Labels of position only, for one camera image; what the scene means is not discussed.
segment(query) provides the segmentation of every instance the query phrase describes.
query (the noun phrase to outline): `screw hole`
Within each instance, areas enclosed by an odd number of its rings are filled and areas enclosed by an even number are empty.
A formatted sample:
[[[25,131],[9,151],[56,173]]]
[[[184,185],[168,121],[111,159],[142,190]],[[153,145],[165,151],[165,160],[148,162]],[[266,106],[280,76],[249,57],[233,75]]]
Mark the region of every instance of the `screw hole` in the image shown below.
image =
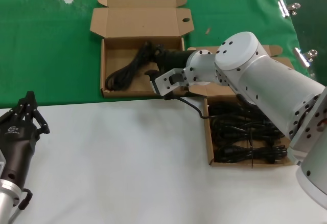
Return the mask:
[[[16,178],[16,176],[14,174],[8,174],[8,177],[12,180],[14,180]]]

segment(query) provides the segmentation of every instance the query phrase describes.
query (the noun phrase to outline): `metal clip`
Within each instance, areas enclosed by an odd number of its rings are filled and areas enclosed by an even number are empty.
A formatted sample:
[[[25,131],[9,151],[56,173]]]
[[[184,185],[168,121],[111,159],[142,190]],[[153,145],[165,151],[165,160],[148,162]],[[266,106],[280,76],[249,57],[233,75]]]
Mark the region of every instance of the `metal clip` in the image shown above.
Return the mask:
[[[282,16],[284,18],[289,17],[290,14],[296,15],[296,9],[299,9],[301,7],[300,3],[293,3],[290,5],[286,5],[284,0],[279,0],[278,1],[279,9],[282,12]]]
[[[310,67],[314,57],[318,55],[318,52],[314,49],[302,54],[300,49],[294,48],[293,53],[304,68]]]

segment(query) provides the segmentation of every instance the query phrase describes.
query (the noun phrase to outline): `silver metal cylinder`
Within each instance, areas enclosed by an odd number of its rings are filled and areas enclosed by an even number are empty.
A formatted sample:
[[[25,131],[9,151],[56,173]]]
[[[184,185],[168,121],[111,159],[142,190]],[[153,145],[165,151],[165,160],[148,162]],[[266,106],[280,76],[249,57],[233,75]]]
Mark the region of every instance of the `silver metal cylinder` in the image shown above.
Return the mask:
[[[301,108],[320,95],[324,86],[267,55],[244,65],[248,66],[239,80],[239,89],[285,136],[292,138],[306,112]]]
[[[215,63],[233,90],[293,138],[324,86],[270,58],[253,33],[231,36],[219,50]]]
[[[309,151],[301,164],[303,173],[308,180],[324,194],[327,194],[327,129]]]
[[[18,205],[21,189],[10,181],[0,180],[0,224],[7,224],[14,205]]]
[[[186,72],[189,68],[193,68],[190,74],[195,77],[197,84],[199,82],[216,82],[217,76],[215,74],[215,54],[208,50],[200,50],[193,52],[186,63]]]
[[[6,192],[0,192],[0,224],[7,224],[14,205],[14,199]]]

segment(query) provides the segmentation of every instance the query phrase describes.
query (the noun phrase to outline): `white robotic arm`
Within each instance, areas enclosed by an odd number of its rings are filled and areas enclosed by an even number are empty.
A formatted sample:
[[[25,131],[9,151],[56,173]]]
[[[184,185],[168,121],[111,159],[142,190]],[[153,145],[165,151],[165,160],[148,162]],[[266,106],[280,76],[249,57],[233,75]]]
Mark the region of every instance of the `white robotic arm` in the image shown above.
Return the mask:
[[[238,33],[216,53],[187,54],[182,68],[152,78],[165,96],[180,86],[228,85],[258,108],[291,140],[288,157],[297,165],[303,190],[327,209],[327,90],[320,83],[270,58],[253,33]]]

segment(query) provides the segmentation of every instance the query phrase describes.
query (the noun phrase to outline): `robotic arm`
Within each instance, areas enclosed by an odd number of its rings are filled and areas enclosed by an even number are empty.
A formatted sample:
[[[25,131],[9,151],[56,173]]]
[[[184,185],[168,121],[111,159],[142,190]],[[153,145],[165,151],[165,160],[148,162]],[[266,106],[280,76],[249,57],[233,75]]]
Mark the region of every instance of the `robotic arm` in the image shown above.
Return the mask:
[[[36,142],[42,133],[50,133],[50,130],[37,110],[32,91],[0,117],[0,224],[13,223],[32,198],[31,191],[25,189],[24,184]],[[23,200],[22,192],[27,192]],[[10,216],[16,205],[18,208]]]
[[[149,72],[154,91],[166,97],[180,86],[228,85],[291,140],[288,157],[303,190],[327,209],[327,89],[270,58],[253,33],[238,33],[208,50],[157,55],[160,72]]]

